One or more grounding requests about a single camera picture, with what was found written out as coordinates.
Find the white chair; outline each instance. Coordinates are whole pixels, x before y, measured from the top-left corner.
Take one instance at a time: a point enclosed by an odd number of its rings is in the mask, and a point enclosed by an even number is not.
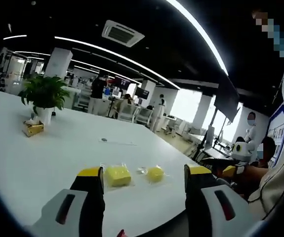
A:
[[[170,120],[167,127],[165,134],[172,134],[172,137],[176,136],[176,131],[179,129],[180,124],[182,123],[182,119],[176,118],[176,120]]]
[[[123,104],[118,114],[118,120],[134,122],[134,118],[137,112],[138,112],[137,106],[130,104]]]
[[[152,114],[153,114],[153,110],[141,108],[136,115],[135,122],[148,126],[148,124],[151,120]]]

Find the window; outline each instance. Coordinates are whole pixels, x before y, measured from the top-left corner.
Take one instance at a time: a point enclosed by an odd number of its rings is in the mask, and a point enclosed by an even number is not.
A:
[[[210,102],[210,106],[209,109],[206,113],[204,122],[203,122],[203,126],[202,128],[204,129],[208,129],[208,125],[211,123],[213,114],[214,114],[214,110],[215,110],[215,106],[214,106],[214,101],[215,101],[215,95],[212,97],[211,102]],[[228,123],[228,119],[226,119],[226,122],[224,124],[224,128],[223,128],[223,139],[225,139],[228,142],[232,142],[237,126],[239,125],[239,120],[242,114],[242,109],[243,109],[243,104],[239,103],[237,108],[241,108],[239,110],[239,112],[237,113],[237,115],[234,118],[233,123],[231,123],[230,125],[227,125]],[[225,119],[225,115],[222,114],[222,112],[217,111],[216,116],[215,116],[215,120],[213,123],[213,127],[214,127],[214,135],[218,136],[222,125],[224,123],[224,119]]]
[[[198,110],[201,96],[201,92],[180,89],[177,92],[170,114],[187,122],[192,122]]]

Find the white pillar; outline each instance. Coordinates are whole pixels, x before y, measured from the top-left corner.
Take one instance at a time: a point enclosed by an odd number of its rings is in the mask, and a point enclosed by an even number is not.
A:
[[[207,95],[202,95],[201,100],[199,102],[198,110],[195,115],[195,118],[193,119],[192,126],[200,129],[202,128],[206,113],[210,107],[212,97]]]
[[[64,79],[66,76],[66,71],[68,65],[73,57],[71,51],[63,48],[54,48],[51,57],[49,59],[48,65],[46,67],[44,76],[54,77],[57,76]]]
[[[37,60],[32,60],[32,67],[30,69],[30,74],[35,72],[35,69],[37,68],[37,64],[38,64]]]
[[[144,90],[149,91],[147,100],[142,99],[142,104],[141,105],[143,107],[149,106],[151,98],[152,98],[152,95],[154,93],[155,87],[156,87],[156,83],[154,83],[154,82],[152,82],[150,80],[143,80],[141,88],[144,89]]]

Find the black ceiling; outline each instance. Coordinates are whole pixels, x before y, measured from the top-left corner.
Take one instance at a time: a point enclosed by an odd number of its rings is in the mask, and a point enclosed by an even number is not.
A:
[[[274,51],[273,40],[256,26],[253,9],[269,9],[284,31],[284,10],[281,3],[266,6],[259,2],[242,4],[232,0],[179,0],[197,19],[217,48],[236,88],[253,92],[241,95],[252,109],[270,114],[276,105],[272,100],[284,71],[284,58]],[[188,79],[218,83],[220,69],[211,50],[191,23],[165,0],[99,0],[12,1],[5,5],[3,17],[11,24],[12,33],[2,32],[2,38],[28,35],[5,40],[13,51],[50,54],[54,47],[71,49],[73,59],[109,69],[130,78],[141,75],[115,62],[73,48],[108,57],[142,72],[173,88],[157,76],[107,52],[63,40],[54,36],[91,43],[128,57],[167,79]],[[132,48],[101,37],[106,20],[126,25],[145,35]],[[188,83],[176,83],[181,88],[198,89]],[[215,88],[200,86],[205,93]]]

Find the ceiling air conditioner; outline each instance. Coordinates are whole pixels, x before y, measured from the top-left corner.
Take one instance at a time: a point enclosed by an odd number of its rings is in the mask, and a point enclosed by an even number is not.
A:
[[[129,27],[107,20],[102,37],[123,44],[126,47],[132,47],[145,36]]]

